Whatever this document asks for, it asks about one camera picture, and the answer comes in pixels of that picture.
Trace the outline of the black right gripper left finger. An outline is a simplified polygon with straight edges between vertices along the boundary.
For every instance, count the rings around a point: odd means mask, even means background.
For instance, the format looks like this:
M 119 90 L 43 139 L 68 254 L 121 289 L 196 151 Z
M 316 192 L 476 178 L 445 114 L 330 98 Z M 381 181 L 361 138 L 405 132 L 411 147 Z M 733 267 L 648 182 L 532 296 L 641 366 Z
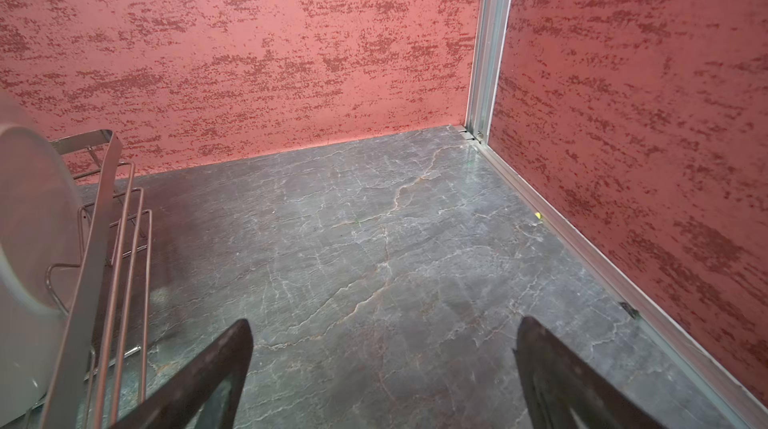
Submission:
M 231 428 L 253 355 L 245 319 L 236 320 L 116 428 Z

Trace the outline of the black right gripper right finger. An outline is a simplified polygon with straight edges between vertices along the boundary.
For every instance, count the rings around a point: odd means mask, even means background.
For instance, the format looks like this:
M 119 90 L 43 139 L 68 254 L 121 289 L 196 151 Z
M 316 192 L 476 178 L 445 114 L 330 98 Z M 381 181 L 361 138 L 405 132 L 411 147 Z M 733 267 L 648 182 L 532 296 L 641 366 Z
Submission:
M 535 428 L 660 428 L 536 318 L 522 318 L 515 360 Z

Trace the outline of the plain white large plate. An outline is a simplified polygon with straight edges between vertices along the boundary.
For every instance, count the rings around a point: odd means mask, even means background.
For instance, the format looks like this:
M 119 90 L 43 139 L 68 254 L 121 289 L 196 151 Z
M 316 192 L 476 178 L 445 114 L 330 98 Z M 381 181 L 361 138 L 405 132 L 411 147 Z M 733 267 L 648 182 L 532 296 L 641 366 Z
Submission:
M 47 391 L 81 264 L 82 200 L 62 157 L 1 97 L 1 422 Z

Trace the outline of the aluminium right corner post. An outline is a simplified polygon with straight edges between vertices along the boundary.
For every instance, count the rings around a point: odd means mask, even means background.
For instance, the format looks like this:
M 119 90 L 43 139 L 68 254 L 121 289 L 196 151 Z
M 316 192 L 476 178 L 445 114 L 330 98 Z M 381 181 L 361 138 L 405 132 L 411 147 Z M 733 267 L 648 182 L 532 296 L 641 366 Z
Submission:
M 465 128 L 487 144 L 512 0 L 480 0 Z

